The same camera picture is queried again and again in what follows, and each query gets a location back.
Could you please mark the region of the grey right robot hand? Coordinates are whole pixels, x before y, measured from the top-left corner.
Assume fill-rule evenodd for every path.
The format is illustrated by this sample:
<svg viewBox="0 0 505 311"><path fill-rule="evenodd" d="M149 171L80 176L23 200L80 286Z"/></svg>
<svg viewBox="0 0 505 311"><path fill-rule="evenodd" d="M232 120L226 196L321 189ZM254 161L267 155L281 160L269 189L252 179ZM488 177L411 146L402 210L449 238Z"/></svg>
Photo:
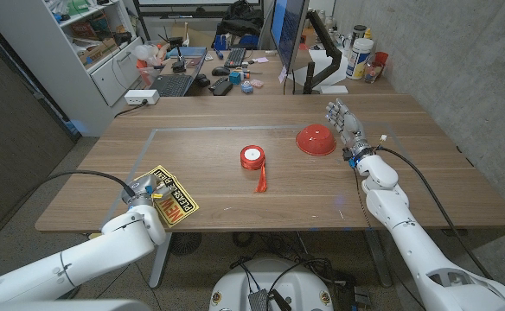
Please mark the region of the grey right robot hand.
<svg viewBox="0 0 505 311"><path fill-rule="evenodd" d="M358 162L365 156L372 155L373 148L368 143L366 131L356 116L339 98L326 106L326 118L336 128L345 146L347 160Z"/></svg>

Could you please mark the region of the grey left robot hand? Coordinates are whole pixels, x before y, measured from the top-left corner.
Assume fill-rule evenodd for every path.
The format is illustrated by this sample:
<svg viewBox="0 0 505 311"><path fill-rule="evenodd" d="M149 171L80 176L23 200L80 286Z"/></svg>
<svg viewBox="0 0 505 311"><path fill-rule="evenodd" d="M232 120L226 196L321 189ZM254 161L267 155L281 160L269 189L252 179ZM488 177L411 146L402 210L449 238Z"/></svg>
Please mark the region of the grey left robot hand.
<svg viewBox="0 0 505 311"><path fill-rule="evenodd" d="M166 200L175 190L173 185L168 185L161 181L156 175L145 175L137 178L129 184L133 195L123 193L122 201L129 208L140 205L153 206L154 200Z"/></svg>

